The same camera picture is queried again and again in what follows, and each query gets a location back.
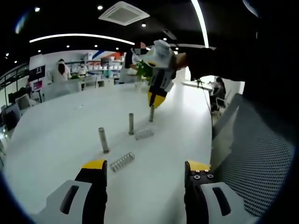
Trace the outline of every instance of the white tabletop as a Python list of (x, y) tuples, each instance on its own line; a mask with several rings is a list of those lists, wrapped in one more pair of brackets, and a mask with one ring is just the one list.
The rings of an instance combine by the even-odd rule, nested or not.
[[(196, 88), (198, 87), (197, 81), (184, 81), (184, 82), (182, 82), (182, 84), (183, 85), (188, 85), (188, 86), (191, 86), (191, 87), (196, 87)], [(204, 89), (204, 90), (208, 90), (208, 91), (213, 90), (212, 85), (207, 84), (207, 83), (200, 83), (199, 88)]]
[[(128, 114), (135, 131), (155, 135), (136, 141), (128, 135)], [(97, 88), (56, 98), (30, 108), (8, 146), (5, 178), (29, 214), (81, 166), (105, 158), (108, 164), (128, 152), (135, 160), (118, 173), (108, 168), (106, 224), (185, 222), (184, 162), (209, 164), (211, 115), (203, 90), (174, 85), (149, 123), (147, 94), (133, 84)], [(102, 153), (98, 128), (104, 127), (111, 152)]]

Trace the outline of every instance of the curved light strip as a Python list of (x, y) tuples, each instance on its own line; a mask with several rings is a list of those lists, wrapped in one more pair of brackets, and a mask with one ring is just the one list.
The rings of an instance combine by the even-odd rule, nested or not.
[(196, 11), (199, 23), (200, 23), (202, 35), (204, 37), (205, 47), (208, 48), (209, 47), (209, 41), (207, 39), (206, 25), (205, 25), (205, 21), (204, 21), (204, 16), (202, 15), (198, 0), (191, 0), (191, 2), (192, 2), (193, 6), (195, 8), (195, 11)]
[(54, 37), (63, 37), (63, 36), (97, 37), (97, 38), (109, 39), (109, 40), (112, 40), (112, 41), (119, 41), (119, 42), (131, 44), (131, 45), (135, 45), (135, 43), (133, 43), (131, 41), (126, 41), (126, 40), (115, 38), (115, 37), (102, 36), (102, 35), (96, 35), (96, 34), (56, 34), (56, 35), (39, 37), (39, 38), (36, 38), (36, 39), (33, 39), (33, 40), (29, 41), (29, 43), (33, 43), (33, 42), (41, 41), (41, 40), (45, 40), (45, 39), (50, 39), (50, 38), (54, 38)]

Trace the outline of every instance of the ceiling air conditioner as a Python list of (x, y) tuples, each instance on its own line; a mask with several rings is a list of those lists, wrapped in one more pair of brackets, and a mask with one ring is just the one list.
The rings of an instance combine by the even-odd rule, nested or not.
[(150, 15), (141, 9), (132, 6), (124, 1), (119, 1), (115, 5), (107, 9), (99, 20), (114, 22), (123, 26), (127, 26), (133, 22), (148, 18)]

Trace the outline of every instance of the black ceiling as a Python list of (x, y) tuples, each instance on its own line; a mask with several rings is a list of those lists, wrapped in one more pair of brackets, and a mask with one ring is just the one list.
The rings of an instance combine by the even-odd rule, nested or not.
[[(127, 41), (142, 41), (151, 45), (154, 40), (168, 38), (169, 43), (204, 44), (199, 21), (191, 0), (125, 0), (150, 14), (150, 17), (122, 26), (98, 17), (118, 0), (39, 0), (7, 2), (2, 6), (0, 37), (0, 72), (28, 62), (29, 57), (42, 53), (72, 49), (94, 49), (97, 44), (101, 50), (128, 50), (131, 45), (91, 37), (59, 37), (30, 43), (29, 40), (42, 36), (67, 33), (106, 35)], [(199, 0), (205, 19), (209, 45), (217, 47), (224, 42), (234, 44), (255, 38), (256, 18), (243, 5), (242, 0)], [(24, 26), (19, 34), (15, 26), (26, 15)], [(172, 40), (165, 33), (172, 33)]]

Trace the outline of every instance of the blue stripe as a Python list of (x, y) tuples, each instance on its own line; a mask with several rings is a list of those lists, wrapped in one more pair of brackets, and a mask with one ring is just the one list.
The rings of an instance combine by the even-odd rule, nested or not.
[(103, 50), (99, 50), (97, 53), (95, 53), (93, 55), (93, 59), (95, 59), (97, 56), (99, 56), (101, 53), (103, 53), (104, 51)]

